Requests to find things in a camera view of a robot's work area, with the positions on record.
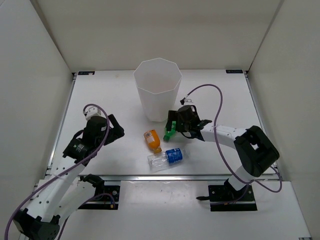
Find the green plastic bottle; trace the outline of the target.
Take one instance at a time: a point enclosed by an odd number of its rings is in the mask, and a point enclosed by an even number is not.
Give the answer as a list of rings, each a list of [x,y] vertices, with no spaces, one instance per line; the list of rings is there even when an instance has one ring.
[[[176,134],[176,121],[173,121],[171,124],[171,130],[168,131],[165,129],[165,135],[163,136],[163,140],[165,142],[169,142],[169,140]]]

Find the orange juice bottle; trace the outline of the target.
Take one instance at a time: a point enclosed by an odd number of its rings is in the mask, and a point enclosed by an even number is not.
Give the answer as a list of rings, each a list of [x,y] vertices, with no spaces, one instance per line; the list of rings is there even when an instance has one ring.
[[[155,129],[149,130],[143,134],[144,139],[148,145],[148,148],[157,154],[162,152],[161,142]]]

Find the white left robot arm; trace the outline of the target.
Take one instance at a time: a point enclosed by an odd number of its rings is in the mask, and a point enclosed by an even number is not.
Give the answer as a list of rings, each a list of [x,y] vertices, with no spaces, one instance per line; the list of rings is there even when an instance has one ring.
[[[85,116],[85,128],[70,140],[50,178],[31,194],[32,201],[13,215],[17,229],[30,240],[54,240],[75,210],[105,195],[104,180],[94,174],[80,178],[75,189],[68,190],[98,151],[122,138],[125,131],[113,114]]]

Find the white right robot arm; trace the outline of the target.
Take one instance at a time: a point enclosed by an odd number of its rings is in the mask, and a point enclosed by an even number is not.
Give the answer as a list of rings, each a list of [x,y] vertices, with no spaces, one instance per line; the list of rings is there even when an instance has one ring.
[[[224,195],[229,198],[225,203],[231,204],[239,201],[250,184],[272,167],[280,153],[260,127],[228,127],[219,125],[217,120],[200,119],[195,105],[184,105],[168,111],[165,128],[170,131],[175,122],[176,132],[187,139],[213,142],[221,155],[221,146],[237,152],[241,166],[236,171],[229,167],[231,177],[223,184]]]

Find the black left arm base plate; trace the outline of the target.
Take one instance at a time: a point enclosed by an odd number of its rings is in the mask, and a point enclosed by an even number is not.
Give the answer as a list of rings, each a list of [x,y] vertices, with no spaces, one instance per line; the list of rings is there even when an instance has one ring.
[[[119,208],[121,182],[105,181],[104,186],[95,190],[94,198],[81,205],[79,210],[109,210]]]

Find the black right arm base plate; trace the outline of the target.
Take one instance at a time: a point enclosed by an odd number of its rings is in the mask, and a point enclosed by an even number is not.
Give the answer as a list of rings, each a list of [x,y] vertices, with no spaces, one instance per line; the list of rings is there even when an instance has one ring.
[[[254,212],[258,210],[251,185],[232,193],[224,185],[209,185],[211,212]]]

